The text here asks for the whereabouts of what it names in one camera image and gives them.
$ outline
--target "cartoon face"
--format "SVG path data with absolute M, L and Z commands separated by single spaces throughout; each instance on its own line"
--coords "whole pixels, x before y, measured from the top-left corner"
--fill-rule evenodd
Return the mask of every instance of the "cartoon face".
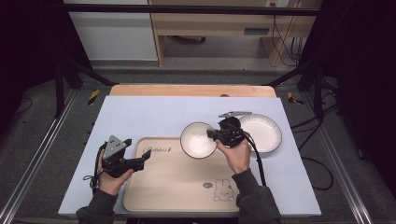
M 230 180 L 228 179 L 218 179 L 216 181 L 215 197 L 214 201 L 228 202 L 233 201 L 233 188 L 231 187 Z

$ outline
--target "plate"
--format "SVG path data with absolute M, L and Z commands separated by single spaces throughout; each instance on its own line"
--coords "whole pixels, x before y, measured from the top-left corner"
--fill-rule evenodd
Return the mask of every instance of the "plate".
M 181 133 L 181 148 L 187 155 L 202 159 L 210 156 L 216 150 L 216 143 L 207 137 L 206 130 L 213 130 L 207 123 L 194 122 L 189 124 Z
M 273 151 L 282 142 L 282 132 L 279 126 L 264 115 L 245 115 L 239 121 L 241 128 L 253 138 L 259 152 Z

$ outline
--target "person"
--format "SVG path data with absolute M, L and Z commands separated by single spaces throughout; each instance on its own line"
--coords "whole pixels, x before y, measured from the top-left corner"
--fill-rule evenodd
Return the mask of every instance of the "person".
M 259 186 L 251 172 L 250 152 L 251 146 L 247 140 L 242 141 L 237 147 L 229 149 L 219 140 L 216 140 L 218 149 L 233 170 L 232 179 L 239 189 L 236 196 L 236 206 L 239 207 L 239 224 L 278 224 L 280 213 L 276 206 L 271 190 L 266 186 Z M 98 169 L 102 169 L 103 152 L 100 155 Z M 113 208 L 122 184 L 132 175 L 129 170 L 119 178 L 113 178 L 106 172 L 99 176 L 99 189 L 87 207 L 77 210 L 78 223 L 80 224 L 109 224 L 114 221 Z

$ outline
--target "wall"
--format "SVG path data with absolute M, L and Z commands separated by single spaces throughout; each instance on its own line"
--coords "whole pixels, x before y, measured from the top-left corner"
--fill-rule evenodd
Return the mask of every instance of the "wall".
M 64 0 L 66 4 L 146 5 L 145 0 Z M 90 61 L 157 61 L 148 13 L 70 12 Z

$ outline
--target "dark sleeve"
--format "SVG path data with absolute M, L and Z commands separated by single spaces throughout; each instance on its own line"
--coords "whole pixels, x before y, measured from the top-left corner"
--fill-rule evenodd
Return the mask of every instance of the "dark sleeve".
M 239 189 L 236 206 L 239 207 L 239 224 L 280 223 L 280 213 L 271 190 L 259 186 L 250 169 L 233 175 Z
M 93 194 L 88 207 L 77 210 L 78 223 L 80 224 L 111 224 L 114 222 L 114 204 L 117 195 L 107 194 L 99 189 Z

